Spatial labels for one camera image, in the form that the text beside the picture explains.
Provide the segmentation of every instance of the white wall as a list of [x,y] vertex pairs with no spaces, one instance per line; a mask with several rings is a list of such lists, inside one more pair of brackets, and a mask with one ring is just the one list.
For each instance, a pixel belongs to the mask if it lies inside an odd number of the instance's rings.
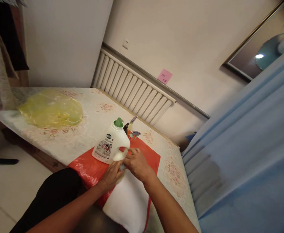
[[28,0],[30,86],[90,87],[113,0]]
[[[115,0],[104,42],[213,115],[246,83],[221,64],[279,0]],[[122,47],[124,39],[129,49]],[[155,127],[177,143],[206,119],[178,101]]]

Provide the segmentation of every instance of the blue curtain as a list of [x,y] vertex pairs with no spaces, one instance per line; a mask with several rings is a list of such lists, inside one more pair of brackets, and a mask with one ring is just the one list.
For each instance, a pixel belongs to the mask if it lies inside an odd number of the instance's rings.
[[182,153],[203,233],[284,232],[284,54]]

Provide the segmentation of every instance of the picture frame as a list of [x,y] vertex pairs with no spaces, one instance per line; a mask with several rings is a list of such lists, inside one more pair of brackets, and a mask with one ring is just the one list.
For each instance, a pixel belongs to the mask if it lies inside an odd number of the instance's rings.
[[284,0],[267,15],[222,66],[249,83],[284,53],[283,44]]

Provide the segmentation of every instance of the floor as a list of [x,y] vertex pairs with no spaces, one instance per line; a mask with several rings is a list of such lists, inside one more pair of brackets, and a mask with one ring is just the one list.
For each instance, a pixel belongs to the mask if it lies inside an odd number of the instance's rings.
[[0,131],[0,158],[19,159],[0,165],[0,233],[8,233],[52,173],[24,150],[8,143]]

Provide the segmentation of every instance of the knee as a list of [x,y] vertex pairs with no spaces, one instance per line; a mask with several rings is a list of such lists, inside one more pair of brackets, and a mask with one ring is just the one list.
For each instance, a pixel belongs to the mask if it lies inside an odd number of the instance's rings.
[[42,192],[78,192],[81,184],[78,173],[71,168],[66,168],[51,174],[44,181],[37,194]]

